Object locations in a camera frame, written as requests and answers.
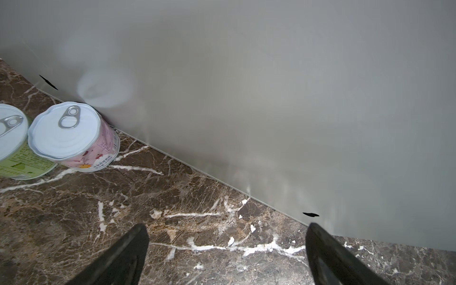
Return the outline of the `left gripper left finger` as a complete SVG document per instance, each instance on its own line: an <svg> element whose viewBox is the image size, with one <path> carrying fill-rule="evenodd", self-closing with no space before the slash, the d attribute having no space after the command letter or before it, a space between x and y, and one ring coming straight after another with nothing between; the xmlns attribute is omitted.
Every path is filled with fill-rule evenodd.
<svg viewBox="0 0 456 285"><path fill-rule="evenodd" d="M149 236L136 224L97 260L68 281L69 285L137 285L144 268Z"/></svg>

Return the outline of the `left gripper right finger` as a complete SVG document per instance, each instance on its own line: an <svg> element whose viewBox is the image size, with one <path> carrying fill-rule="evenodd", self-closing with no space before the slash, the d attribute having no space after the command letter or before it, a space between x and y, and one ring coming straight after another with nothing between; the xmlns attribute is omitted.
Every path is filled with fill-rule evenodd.
<svg viewBox="0 0 456 285"><path fill-rule="evenodd" d="M308 226L305 242L309 268L316 285L387 284L319 224Z"/></svg>

